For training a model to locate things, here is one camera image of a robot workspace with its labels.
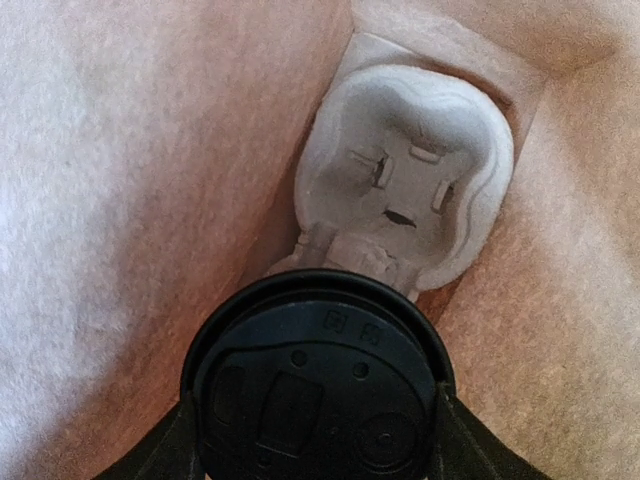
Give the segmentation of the black coffee cup lid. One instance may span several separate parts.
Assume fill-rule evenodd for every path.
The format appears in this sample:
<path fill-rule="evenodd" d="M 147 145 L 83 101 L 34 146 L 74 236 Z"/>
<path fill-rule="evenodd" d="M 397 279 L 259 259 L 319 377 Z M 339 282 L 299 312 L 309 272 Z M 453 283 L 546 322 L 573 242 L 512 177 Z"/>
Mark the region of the black coffee cup lid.
<path fill-rule="evenodd" d="M 213 479 L 424 479 L 439 383 L 435 328 L 403 295 L 335 270 L 260 280 L 192 341 L 181 392 Z"/>

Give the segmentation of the brown paper bag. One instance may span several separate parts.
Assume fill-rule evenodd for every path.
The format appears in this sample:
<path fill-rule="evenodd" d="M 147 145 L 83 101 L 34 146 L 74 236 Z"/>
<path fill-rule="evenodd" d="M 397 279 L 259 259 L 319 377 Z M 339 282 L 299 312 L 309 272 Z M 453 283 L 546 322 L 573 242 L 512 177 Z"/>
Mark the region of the brown paper bag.
<path fill-rule="evenodd" d="M 370 32 L 490 93 L 518 159 L 419 308 L 462 400 L 556 479 L 639 475 L 635 1 L 5 1 L 1 475 L 89 479 L 206 316 L 292 249 L 293 162 Z"/>

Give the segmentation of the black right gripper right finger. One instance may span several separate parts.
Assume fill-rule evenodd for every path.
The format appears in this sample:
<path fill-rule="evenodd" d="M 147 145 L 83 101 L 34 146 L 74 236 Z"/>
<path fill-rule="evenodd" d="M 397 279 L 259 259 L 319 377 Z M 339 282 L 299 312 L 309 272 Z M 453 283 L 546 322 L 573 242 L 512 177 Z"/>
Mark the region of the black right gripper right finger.
<path fill-rule="evenodd" d="M 434 440 L 435 479 L 549 479 L 510 450 L 446 384 L 437 386 Z"/>

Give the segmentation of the brown pulp cup carrier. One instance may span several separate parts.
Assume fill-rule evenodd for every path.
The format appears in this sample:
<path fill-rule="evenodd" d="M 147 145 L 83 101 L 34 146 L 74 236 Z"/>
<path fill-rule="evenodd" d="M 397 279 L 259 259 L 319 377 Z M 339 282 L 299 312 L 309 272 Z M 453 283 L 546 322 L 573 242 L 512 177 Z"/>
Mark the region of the brown pulp cup carrier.
<path fill-rule="evenodd" d="M 344 270 L 416 299 L 477 258 L 513 167 L 511 128 L 472 84 L 412 66 L 356 71 L 316 114 L 295 172 L 300 234 L 273 271 Z"/>

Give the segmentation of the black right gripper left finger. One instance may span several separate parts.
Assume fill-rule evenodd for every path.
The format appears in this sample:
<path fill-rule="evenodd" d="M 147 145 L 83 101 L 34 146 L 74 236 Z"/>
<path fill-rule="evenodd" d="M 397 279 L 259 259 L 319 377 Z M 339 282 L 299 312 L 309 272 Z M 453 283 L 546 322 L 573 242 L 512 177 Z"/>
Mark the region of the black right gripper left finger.
<path fill-rule="evenodd" d="M 204 479 L 197 452 L 196 405 L 188 393 L 97 480 Z"/>

